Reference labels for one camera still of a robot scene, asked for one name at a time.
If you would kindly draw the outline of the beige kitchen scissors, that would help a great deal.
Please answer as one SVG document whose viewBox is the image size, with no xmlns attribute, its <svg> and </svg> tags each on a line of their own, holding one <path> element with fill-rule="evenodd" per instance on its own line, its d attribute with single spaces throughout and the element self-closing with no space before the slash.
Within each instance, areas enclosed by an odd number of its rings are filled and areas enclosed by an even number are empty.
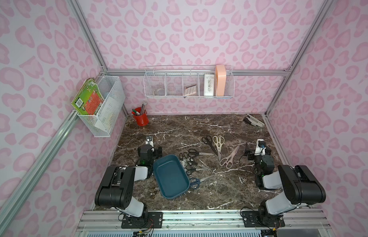
<svg viewBox="0 0 368 237">
<path fill-rule="evenodd" d="M 225 143 L 225 138 L 223 136 L 213 136 L 213 142 L 216 146 L 217 149 L 217 153 L 218 153 L 218 158 L 219 160 L 221 160 L 221 150 L 222 150 L 222 146 Z"/>
</svg>

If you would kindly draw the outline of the pink handled scissors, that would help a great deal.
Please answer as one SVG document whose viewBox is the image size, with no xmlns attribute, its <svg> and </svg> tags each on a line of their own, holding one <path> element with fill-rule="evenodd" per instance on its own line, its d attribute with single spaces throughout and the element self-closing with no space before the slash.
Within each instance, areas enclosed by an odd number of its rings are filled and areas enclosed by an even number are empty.
<svg viewBox="0 0 368 237">
<path fill-rule="evenodd" d="M 227 169 L 231 169 L 233 166 L 233 158 L 235 157 L 235 155 L 237 154 L 239 150 L 239 146 L 237 146 L 231 153 L 229 156 L 223 158 L 220 160 L 220 166 L 225 166 Z"/>
</svg>

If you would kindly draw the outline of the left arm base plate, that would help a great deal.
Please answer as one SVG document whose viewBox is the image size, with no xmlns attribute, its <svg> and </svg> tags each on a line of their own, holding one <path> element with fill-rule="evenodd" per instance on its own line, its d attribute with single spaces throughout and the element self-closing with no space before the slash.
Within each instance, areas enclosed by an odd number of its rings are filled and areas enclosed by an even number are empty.
<svg viewBox="0 0 368 237">
<path fill-rule="evenodd" d="M 122 229 L 143 229 L 151 225 L 155 229 L 162 228 L 163 212 L 145 212 L 141 217 L 125 215 L 121 220 Z"/>
</svg>

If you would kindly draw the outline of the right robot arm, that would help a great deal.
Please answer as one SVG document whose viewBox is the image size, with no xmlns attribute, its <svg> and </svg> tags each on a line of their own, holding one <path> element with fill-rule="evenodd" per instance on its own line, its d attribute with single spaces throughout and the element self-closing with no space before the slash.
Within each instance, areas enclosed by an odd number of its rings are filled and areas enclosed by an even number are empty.
<svg viewBox="0 0 368 237">
<path fill-rule="evenodd" d="M 255 184 L 259 190 L 278 190 L 277 196 L 264 200 L 258 210 L 241 210 L 245 227 L 284 227 L 283 215 L 299 207 L 323 203 L 326 191 L 307 166 L 278 165 L 271 156 L 271 149 L 263 139 L 258 139 L 255 150 L 246 146 L 244 156 L 254 162 Z"/>
</svg>

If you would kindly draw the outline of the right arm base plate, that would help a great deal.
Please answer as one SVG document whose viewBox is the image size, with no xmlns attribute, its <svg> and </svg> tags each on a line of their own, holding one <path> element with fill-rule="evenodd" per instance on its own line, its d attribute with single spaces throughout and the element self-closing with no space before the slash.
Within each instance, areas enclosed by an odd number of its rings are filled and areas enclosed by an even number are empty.
<svg viewBox="0 0 368 237">
<path fill-rule="evenodd" d="M 284 218 L 282 215 L 260 214 L 258 211 L 247 210 L 241 211 L 244 227 L 246 228 L 280 228 L 285 227 Z"/>
</svg>

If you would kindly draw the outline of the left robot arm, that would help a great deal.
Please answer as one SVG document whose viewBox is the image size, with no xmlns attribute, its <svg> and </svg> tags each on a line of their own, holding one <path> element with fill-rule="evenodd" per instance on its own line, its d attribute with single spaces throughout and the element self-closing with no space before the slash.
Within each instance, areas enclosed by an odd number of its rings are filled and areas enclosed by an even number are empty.
<svg viewBox="0 0 368 237">
<path fill-rule="evenodd" d="M 148 211 L 143 202 L 133 197 L 136 181 L 146 180 L 153 173 L 155 160 L 162 157 L 162 148 L 154 148 L 153 138 L 146 137 L 144 145 L 138 147 L 137 166 L 109 166 L 95 194 L 95 205 L 115 208 L 126 217 L 147 220 Z"/>
</svg>

